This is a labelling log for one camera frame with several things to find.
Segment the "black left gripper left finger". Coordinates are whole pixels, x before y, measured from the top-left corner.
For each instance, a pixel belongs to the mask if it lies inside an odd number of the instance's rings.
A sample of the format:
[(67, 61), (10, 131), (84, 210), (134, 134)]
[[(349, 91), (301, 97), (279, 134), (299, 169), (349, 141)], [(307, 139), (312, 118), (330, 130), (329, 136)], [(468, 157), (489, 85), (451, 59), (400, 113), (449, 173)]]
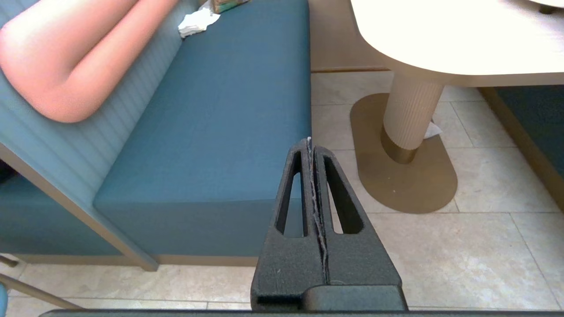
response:
[[(313, 146), (302, 139), (289, 150), (251, 285), (254, 310), (300, 310), (305, 291), (327, 282), (327, 248), (314, 179)], [(302, 237), (285, 236), (291, 190), (300, 175)]]

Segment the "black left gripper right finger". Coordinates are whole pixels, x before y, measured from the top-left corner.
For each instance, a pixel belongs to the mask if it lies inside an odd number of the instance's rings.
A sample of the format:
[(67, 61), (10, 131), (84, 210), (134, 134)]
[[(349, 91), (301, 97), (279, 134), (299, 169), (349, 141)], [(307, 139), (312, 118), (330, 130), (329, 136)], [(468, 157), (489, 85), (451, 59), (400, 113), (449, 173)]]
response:
[(322, 285), (304, 292), (308, 311), (407, 311), (402, 281), (334, 154), (312, 157)]

